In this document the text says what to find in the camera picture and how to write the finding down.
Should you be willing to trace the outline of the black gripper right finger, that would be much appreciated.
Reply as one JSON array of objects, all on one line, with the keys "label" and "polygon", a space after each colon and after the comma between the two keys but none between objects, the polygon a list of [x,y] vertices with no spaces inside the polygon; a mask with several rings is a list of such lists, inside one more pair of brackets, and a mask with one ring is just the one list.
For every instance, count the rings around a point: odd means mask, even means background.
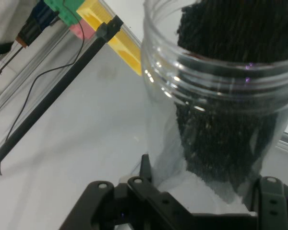
[{"label": "black gripper right finger", "polygon": [[281,180],[259,177],[243,203],[257,214],[258,230],[288,230],[288,185]]}]

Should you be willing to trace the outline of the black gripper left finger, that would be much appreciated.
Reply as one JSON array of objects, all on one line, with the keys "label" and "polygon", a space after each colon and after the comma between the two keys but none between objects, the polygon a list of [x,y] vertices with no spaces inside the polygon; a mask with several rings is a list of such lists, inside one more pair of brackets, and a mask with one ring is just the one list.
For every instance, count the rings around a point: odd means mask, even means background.
[{"label": "black gripper left finger", "polygon": [[202,221],[169,193],[152,184],[149,156],[141,159],[140,174],[114,186],[91,182],[61,225],[62,230],[113,230],[129,224],[133,230],[200,230]]}]

